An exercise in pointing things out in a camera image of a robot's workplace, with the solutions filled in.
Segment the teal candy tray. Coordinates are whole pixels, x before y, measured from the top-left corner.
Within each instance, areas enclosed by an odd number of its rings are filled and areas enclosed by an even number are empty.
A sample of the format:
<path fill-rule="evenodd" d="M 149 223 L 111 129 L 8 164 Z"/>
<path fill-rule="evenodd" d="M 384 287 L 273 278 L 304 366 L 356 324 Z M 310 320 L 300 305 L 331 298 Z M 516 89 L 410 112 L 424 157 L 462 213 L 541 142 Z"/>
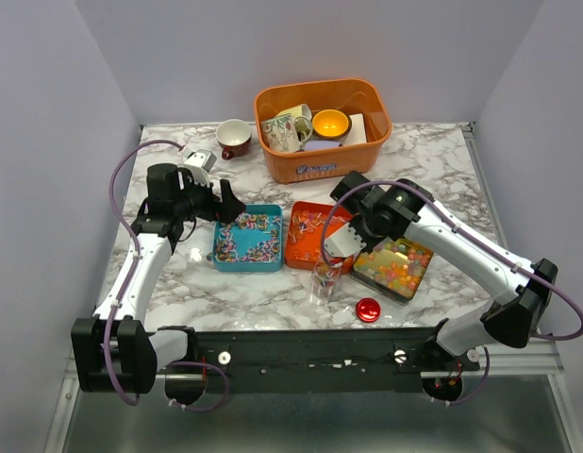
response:
<path fill-rule="evenodd" d="M 274 273 L 283 263 L 283 209 L 247 205 L 231 224 L 217 222 L 211 258 L 225 273 Z"/>

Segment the gold tin candy tray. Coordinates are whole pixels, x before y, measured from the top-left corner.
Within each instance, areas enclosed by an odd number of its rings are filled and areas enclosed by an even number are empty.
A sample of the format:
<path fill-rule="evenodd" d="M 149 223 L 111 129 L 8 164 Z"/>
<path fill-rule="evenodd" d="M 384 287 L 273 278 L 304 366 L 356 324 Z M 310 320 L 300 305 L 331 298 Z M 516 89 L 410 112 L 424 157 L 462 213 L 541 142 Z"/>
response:
<path fill-rule="evenodd" d="M 355 259 L 350 276 L 401 305 L 417 293 L 434 253 L 413 241 L 386 239 Z"/>

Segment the orange candy tray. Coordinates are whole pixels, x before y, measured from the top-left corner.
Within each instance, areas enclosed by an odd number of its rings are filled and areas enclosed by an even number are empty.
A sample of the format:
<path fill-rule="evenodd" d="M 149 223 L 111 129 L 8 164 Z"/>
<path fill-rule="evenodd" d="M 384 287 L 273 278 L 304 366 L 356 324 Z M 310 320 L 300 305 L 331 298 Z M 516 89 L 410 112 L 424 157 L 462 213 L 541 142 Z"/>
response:
<path fill-rule="evenodd" d="M 297 201 L 292 205 L 284 251 L 285 264 L 293 269 L 312 270 L 321 257 L 320 240 L 332 205 Z"/>

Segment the clear plastic jar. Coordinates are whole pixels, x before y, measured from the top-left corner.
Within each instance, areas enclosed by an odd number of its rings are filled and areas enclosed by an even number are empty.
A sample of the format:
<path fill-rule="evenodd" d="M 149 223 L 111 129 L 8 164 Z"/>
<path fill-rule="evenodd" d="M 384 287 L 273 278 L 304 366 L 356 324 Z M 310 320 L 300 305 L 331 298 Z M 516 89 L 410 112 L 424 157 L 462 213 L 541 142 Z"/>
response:
<path fill-rule="evenodd" d="M 311 273 L 310 296 L 317 303 L 329 300 L 339 286 L 341 279 L 342 262 L 339 259 L 329 258 L 325 261 L 320 257 Z"/>

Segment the red jar lid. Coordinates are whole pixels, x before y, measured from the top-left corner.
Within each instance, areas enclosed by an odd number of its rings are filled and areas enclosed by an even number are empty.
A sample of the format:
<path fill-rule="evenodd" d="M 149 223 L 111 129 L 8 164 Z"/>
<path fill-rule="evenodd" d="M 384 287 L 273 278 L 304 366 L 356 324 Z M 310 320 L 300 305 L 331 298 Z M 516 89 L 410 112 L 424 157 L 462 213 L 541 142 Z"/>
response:
<path fill-rule="evenodd" d="M 363 323 L 374 323 L 381 315 L 381 307 L 373 298 L 362 298 L 355 306 L 355 312 Z"/>

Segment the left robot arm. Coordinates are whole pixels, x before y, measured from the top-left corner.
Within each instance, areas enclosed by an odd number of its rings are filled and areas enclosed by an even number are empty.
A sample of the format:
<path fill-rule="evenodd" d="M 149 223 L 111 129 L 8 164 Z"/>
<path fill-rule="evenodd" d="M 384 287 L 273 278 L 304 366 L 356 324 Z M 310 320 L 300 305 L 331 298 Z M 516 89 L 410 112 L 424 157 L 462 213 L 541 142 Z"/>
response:
<path fill-rule="evenodd" d="M 152 165 L 147 196 L 128 226 L 130 244 L 113 287 L 90 318 L 75 321 L 71 336 L 80 387 L 88 393 L 115 392 L 125 400 L 147 394 L 168 365 L 190 372 L 199 351 L 188 327 L 145 330 L 143 320 L 158 279 L 173 256 L 187 222 L 230 224 L 245 210 L 223 179 L 215 193 L 199 165 Z"/>

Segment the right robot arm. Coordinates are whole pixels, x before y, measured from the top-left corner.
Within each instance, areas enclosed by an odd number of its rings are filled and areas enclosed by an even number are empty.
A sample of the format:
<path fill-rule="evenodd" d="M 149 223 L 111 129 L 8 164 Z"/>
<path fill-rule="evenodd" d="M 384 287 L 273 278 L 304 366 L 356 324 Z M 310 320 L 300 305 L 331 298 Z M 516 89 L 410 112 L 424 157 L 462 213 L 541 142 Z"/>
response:
<path fill-rule="evenodd" d="M 463 224 L 431 193 L 408 179 L 388 189 L 352 171 L 331 198 L 352 218 L 325 239 L 331 258 L 370 252 L 384 239 L 407 239 L 442 257 L 490 296 L 487 305 L 438 323 L 424 346 L 425 362 L 442 370 L 481 345 L 524 348 L 546 310 L 558 268 L 515 255 Z"/>

